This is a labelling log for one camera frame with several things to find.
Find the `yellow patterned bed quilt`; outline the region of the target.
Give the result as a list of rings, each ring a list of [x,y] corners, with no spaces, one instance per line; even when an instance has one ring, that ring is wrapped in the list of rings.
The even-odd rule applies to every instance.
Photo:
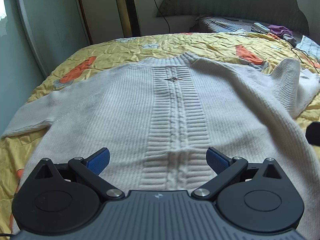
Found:
[[[306,49],[295,49],[272,34],[181,33],[116,40],[78,50],[36,87],[29,101],[87,79],[101,70],[147,57],[167,58],[189,51],[216,61],[265,63],[269,74],[283,59],[297,59],[303,68],[319,72],[319,63]],[[11,233],[11,202],[23,169],[45,130],[1,139],[1,233]]]

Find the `white remote control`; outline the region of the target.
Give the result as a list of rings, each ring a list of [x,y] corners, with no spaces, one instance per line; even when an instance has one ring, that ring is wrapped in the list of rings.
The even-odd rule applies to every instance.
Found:
[[[254,22],[253,25],[255,26],[256,29],[258,29],[260,31],[263,31],[265,33],[269,33],[270,32],[269,28],[267,28],[266,26],[262,25],[259,22]]]

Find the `dark padded headboard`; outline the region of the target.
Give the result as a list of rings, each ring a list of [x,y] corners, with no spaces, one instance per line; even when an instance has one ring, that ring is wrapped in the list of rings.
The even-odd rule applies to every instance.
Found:
[[[207,15],[226,16],[283,25],[304,35],[308,20],[297,0],[163,0],[157,17]]]

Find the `light blue checked cloth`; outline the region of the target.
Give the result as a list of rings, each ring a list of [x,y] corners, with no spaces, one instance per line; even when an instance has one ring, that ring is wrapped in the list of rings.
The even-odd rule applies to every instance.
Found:
[[[313,56],[318,62],[320,61],[320,45],[309,37],[303,35],[296,47],[305,51],[308,55]]]

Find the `white knit sweater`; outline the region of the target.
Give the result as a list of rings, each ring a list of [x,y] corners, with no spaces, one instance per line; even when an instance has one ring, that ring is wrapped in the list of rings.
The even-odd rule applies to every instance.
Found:
[[[305,204],[298,231],[319,239],[319,161],[296,124],[319,76],[284,59],[271,74],[191,53],[103,70],[22,106],[3,133],[48,128],[24,168],[106,147],[102,177],[123,191],[188,190],[213,177],[206,151],[276,159]]]

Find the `gold standing air conditioner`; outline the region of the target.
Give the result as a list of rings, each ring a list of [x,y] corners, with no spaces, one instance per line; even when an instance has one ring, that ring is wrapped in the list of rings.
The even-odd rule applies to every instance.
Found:
[[[124,37],[140,36],[135,0],[116,0]]]

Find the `purple cloth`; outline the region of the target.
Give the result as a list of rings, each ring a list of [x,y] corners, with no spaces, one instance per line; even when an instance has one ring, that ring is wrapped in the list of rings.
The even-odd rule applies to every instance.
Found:
[[[283,37],[284,35],[293,36],[293,33],[290,29],[282,25],[269,25],[268,29],[270,32],[278,37]]]

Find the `frosted glass wardrobe door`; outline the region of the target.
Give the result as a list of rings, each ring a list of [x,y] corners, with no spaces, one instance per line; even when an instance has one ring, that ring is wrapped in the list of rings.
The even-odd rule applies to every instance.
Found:
[[[79,0],[17,0],[17,3],[29,45],[44,77],[89,45]]]

